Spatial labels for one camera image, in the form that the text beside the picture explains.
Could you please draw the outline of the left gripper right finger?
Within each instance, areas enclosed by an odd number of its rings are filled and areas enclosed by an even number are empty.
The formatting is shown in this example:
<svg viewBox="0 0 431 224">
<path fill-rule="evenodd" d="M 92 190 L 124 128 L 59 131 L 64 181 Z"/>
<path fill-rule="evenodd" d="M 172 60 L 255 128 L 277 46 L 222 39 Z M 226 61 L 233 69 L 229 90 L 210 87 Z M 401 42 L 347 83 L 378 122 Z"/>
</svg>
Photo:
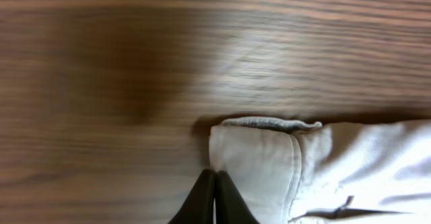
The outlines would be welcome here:
<svg viewBox="0 0 431 224">
<path fill-rule="evenodd" d="M 231 177 L 223 171 L 215 179 L 215 221 L 217 224 L 259 224 Z"/>
</svg>

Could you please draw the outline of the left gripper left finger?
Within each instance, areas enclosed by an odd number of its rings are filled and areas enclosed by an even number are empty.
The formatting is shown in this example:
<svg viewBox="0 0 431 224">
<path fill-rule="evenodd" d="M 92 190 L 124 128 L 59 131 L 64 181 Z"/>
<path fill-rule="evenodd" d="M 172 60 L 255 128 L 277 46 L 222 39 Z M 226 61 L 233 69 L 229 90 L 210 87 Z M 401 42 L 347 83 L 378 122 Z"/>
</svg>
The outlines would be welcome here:
<svg viewBox="0 0 431 224">
<path fill-rule="evenodd" d="M 183 205 L 168 224 L 212 224 L 216 175 L 203 170 Z"/>
</svg>

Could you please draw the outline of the beige shorts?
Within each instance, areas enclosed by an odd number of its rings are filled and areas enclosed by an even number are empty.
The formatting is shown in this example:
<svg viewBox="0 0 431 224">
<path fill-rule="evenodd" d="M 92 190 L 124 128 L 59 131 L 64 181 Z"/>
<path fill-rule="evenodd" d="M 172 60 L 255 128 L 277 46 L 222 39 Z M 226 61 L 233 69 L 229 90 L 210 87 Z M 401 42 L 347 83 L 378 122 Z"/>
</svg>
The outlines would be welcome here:
<svg viewBox="0 0 431 224">
<path fill-rule="evenodd" d="M 243 117 L 212 127 L 211 167 L 260 223 L 430 222 L 430 121 L 392 124 Z"/>
</svg>

